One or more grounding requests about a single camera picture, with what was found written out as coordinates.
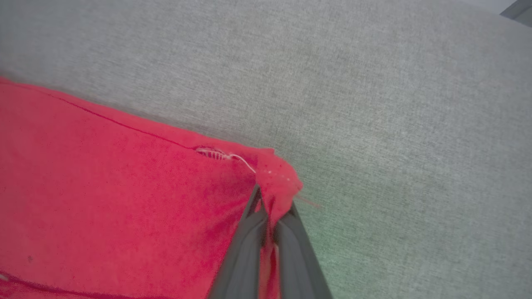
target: red pillowcase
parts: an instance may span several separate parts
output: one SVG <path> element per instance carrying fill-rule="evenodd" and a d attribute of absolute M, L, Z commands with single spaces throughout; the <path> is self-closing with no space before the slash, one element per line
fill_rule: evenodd
<path fill-rule="evenodd" d="M 272 149 L 2 78 L 0 140 L 0 298 L 205 298 L 255 184 L 270 233 L 303 187 Z M 276 263 L 268 238 L 262 298 Z"/>

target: gray upholstery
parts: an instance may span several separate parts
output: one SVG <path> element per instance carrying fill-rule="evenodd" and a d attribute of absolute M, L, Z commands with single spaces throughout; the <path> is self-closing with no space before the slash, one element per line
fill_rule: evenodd
<path fill-rule="evenodd" d="M 0 75 L 274 147 L 336 298 L 532 298 L 532 29 L 416 0 L 0 2 Z"/>

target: gray couch cushion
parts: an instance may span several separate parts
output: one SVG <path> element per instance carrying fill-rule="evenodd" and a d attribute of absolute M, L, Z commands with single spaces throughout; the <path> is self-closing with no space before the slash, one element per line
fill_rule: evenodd
<path fill-rule="evenodd" d="M 530 28 L 447 1 L 3 0 L 0 74 L 276 148 L 336 298 L 532 297 Z"/>

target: seam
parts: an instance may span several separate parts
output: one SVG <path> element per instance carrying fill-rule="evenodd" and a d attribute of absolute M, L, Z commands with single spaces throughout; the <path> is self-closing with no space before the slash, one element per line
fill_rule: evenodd
<path fill-rule="evenodd" d="M 63 98 L 61 98 L 61 97 L 54 96 L 54 95 L 52 95 L 52 94 L 50 94 L 50 93 L 42 92 L 42 91 L 40 91 L 40 90 L 36 90 L 36 89 L 30 88 L 30 87 L 20 86 L 20 85 L 17 85 L 17 84 L 11 84 L 11 83 L 0 82 L 0 85 L 14 86 L 14 87 L 18 87 L 18 88 L 21 88 L 21 89 L 30 90 L 30 91 L 32 91 L 32 92 L 38 92 L 38 93 L 40 93 L 40 94 L 44 94 L 44 95 L 50 96 L 50 97 L 55 98 L 55 99 L 59 99 L 59 100 L 65 102 L 65 103 L 67 103 L 67 104 L 70 104 L 70 105 L 72 105 L 72 106 L 74 106 L 74 107 L 77 107 L 77 108 L 79 108 L 79 109 L 82 109 L 82 110 L 84 110 L 84 111 L 86 111 L 86 112 L 88 112 L 88 113 L 91 113 L 91 114 L 96 115 L 96 116 L 98 116 L 98 117 L 101 117 L 101 118 L 103 118 L 103 119 L 106 119 L 106 120 L 109 120 L 109 121 L 111 121 L 111 122 L 114 122 L 114 123 L 116 123 L 116 124 L 118 124 L 118 125 L 120 125 L 120 126 L 123 126 L 123 127 L 125 127 L 125 128 L 131 129 L 131 130 L 134 130 L 134 131 L 137 131 L 137 132 L 140 132 L 140 133 L 146 134 L 146 135 L 150 135 L 150 136 L 155 137 L 155 138 L 162 139 L 162 140 L 164 140 L 164 141 L 170 142 L 170 143 L 172 143 L 172 144 L 178 145 L 178 146 L 180 146 L 180 147 L 182 147 L 182 148 L 186 148 L 186 149 L 188 149 L 188 150 L 193 150 L 193 148 L 191 148 L 191 147 L 187 147 L 187 146 L 184 146 L 184 145 L 182 145 L 182 144 L 179 144 L 179 143 L 177 143 L 177 142 L 175 142 L 175 141 L 172 141 L 172 140 L 169 140 L 169 139 L 167 139 L 167 138 L 161 137 L 161 136 L 159 136 L 159 135 L 156 135 L 156 134 L 153 134 L 153 133 L 150 133 L 150 132 L 146 132 L 146 131 L 142 131 L 142 130 L 140 130 L 140 129 L 137 129 L 137 128 L 134 128 L 134 127 L 128 126 L 127 124 L 124 124 L 124 123 L 121 123 L 121 122 L 119 122 L 119 121 L 116 121 L 116 120 L 110 119 L 110 118 L 108 118 L 108 117 L 105 117 L 105 116 L 103 116 L 103 115 L 101 115 L 101 114 L 99 114 L 99 113 L 96 113 L 96 112 L 94 112 L 94 111 L 92 111 L 92 110 L 89 110 L 89 109 L 87 109 L 87 108 L 81 107 L 81 106 L 79 106 L 79 105 L 76 105 L 76 104 L 74 104 L 74 103 L 72 103 L 72 102 L 69 102 L 69 101 L 67 101 L 67 100 L 65 100 L 65 99 L 63 99 Z"/>

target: red fabric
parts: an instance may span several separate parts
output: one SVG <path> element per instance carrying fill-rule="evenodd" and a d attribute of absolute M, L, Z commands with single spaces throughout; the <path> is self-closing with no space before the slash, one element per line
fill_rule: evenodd
<path fill-rule="evenodd" d="M 255 183 L 270 229 L 303 187 L 272 149 L 2 78 L 0 140 L 0 298 L 205 298 Z M 276 298 L 271 238 L 262 257 Z"/>

